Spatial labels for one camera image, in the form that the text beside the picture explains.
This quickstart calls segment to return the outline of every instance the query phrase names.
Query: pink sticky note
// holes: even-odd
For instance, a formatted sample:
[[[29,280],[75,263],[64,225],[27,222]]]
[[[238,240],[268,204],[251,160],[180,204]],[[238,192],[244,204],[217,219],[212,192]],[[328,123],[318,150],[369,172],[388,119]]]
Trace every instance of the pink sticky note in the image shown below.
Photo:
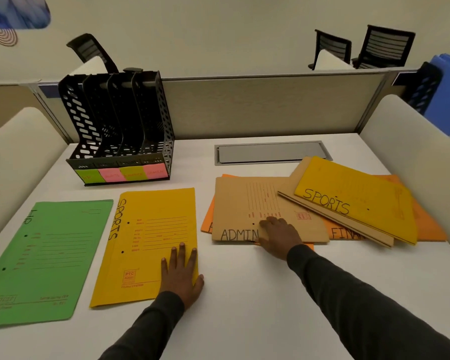
[[[148,179],[156,180],[158,178],[167,178],[167,168],[165,167],[165,163],[159,164],[148,164],[143,166],[143,170],[147,175]]]
[[[126,181],[120,168],[102,168],[98,169],[100,175],[103,177],[105,182],[124,182]]]

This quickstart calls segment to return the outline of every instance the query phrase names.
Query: dark sleeve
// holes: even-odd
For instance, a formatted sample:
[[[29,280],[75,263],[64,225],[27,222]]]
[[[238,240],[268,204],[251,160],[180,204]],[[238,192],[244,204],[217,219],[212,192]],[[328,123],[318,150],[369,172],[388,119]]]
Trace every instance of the dark sleeve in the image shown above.
[[[183,302],[177,294],[160,293],[99,360],[159,359],[184,311]]]
[[[287,263],[355,360],[450,359],[450,340],[306,245]]]

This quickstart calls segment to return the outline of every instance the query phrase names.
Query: black desk file organizer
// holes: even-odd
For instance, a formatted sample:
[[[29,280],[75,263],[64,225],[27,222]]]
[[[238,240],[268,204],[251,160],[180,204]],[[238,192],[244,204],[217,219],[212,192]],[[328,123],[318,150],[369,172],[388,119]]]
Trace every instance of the black desk file organizer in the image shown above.
[[[66,76],[58,84],[85,186],[169,180],[175,136],[160,72]]]

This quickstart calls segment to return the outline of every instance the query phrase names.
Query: green sticky note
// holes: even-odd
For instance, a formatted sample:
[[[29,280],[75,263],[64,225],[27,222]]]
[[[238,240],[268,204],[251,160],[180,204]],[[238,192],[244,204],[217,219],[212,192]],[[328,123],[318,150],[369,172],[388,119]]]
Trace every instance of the green sticky note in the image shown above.
[[[144,167],[141,165],[124,166],[120,168],[120,171],[127,181],[144,181],[148,179]]]
[[[105,183],[98,169],[75,169],[81,180],[87,183]]]
[[[72,317],[112,205],[34,205],[0,257],[0,325]]]

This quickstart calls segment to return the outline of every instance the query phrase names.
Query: hand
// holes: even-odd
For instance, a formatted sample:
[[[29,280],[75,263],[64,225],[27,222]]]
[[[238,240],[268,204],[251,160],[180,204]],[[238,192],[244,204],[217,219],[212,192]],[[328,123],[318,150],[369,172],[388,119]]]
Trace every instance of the hand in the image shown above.
[[[267,231],[269,239],[259,237],[258,242],[267,252],[278,259],[287,260],[290,249],[303,244],[297,230],[293,225],[287,224],[283,218],[267,217],[266,220],[260,221],[260,226]]]
[[[168,268],[167,260],[162,258],[162,284],[160,285],[159,293],[165,291],[175,293],[185,305],[185,310],[189,309],[195,303],[205,284],[203,274],[198,276],[195,285],[192,284],[193,269],[195,268],[196,261],[197,248],[193,248],[188,263],[185,265],[185,244],[183,242],[180,242],[178,258],[177,248],[172,248]]]

